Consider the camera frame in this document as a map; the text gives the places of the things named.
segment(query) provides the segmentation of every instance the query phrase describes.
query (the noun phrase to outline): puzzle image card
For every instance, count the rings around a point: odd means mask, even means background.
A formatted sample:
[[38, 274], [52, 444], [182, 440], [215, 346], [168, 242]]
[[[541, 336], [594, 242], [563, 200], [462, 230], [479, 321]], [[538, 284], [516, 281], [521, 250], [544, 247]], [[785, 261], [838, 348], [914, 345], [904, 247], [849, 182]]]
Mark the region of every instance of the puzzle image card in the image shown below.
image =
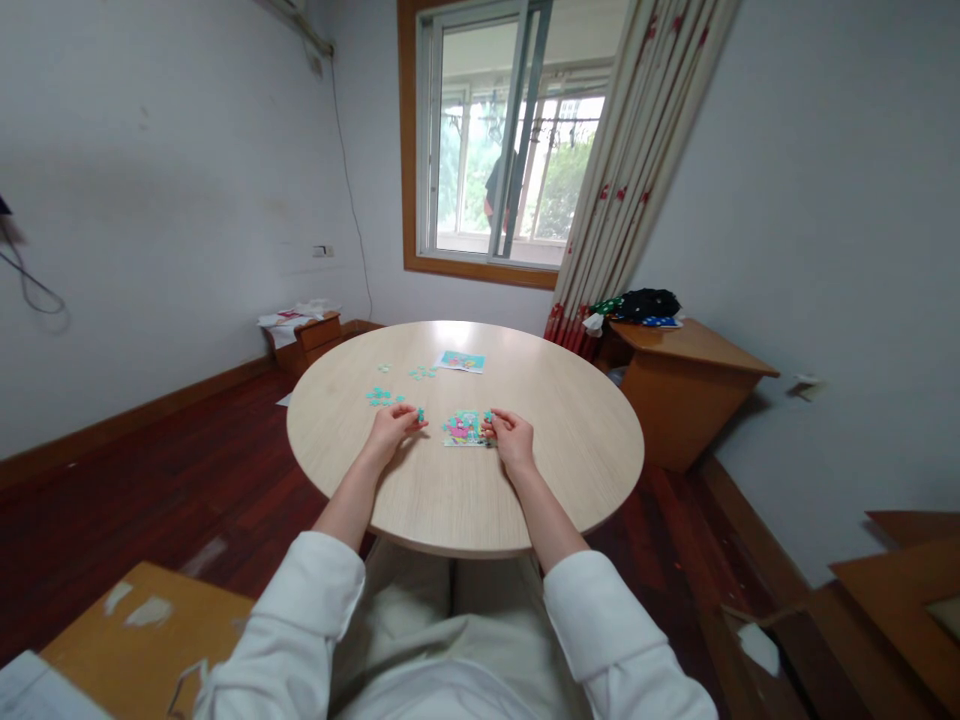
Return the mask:
[[488, 440], [480, 428], [482, 413], [476, 410], [457, 410], [443, 424], [446, 433], [443, 444], [448, 447], [495, 447], [496, 440]]
[[468, 355], [454, 350], [445, 350], [434, 364], [444, 370], [463, 370], [482, 374], [486, 360], [486, 355]]

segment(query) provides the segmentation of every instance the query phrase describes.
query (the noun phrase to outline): beige pants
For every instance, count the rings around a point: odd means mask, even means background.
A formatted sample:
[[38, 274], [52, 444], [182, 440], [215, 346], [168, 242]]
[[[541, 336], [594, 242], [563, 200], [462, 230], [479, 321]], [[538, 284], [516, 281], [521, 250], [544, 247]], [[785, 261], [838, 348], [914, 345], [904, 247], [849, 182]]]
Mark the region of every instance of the beige pants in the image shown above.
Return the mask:
[[378, 540], [350, 628], [333, 655], [330, 715], [405, 662], [469, 660], [540, 717], [589, 718], [543, 605], [532, 557], [449, 560]]

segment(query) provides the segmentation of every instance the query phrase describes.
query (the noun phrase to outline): hand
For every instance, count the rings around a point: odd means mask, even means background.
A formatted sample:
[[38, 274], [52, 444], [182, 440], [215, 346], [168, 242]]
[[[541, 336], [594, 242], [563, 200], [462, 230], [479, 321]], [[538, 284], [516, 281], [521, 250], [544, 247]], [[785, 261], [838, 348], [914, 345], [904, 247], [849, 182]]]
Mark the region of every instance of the hand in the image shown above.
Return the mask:
[[483, 422], [484, 434], [496, 438], [500, 459], [511, 476], [518, 471], [536, 468], [533, 461], [533, 425], [509, 410], [491, 408], [493, 423]]
[[367, 438], [360, 455], [378, 463], [382, 469], [390, 462], [405, 437], [423, 430], [429, 424], [417, 422], [417, 408], [413, 405], [397, 403], [392, 407], [385, 407], [374, 418], [370, 437]]

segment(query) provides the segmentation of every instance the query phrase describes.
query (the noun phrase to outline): red wooden floor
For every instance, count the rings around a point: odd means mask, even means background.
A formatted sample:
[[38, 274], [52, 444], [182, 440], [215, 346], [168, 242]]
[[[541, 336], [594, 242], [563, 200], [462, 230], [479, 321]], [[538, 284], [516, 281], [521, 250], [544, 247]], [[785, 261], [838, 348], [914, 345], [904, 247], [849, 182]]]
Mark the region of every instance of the red wooden floor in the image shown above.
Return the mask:
[[[267, 373], [0, 493], [0, 664], [43, 648], [142, 560], [200, 565], [201, 580], [257, 597], [325, 502], [275, 404], [293, 384]], [[588, 539], [726, 715], [697, 609], [773, 604], [696, 479], [648, 466]]]

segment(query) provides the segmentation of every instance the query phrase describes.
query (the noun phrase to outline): black bag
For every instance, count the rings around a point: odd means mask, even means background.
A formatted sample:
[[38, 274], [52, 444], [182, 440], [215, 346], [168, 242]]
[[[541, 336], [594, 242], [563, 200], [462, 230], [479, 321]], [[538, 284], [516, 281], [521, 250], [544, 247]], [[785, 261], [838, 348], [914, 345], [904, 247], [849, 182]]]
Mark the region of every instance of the black bag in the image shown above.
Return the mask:
[[621, 296], [623, 302], [616, 314], [630, 322], [642, 322], [648, 317], [673, 317], [680, 312], [677, 296], [669, 290], [631, 290]]

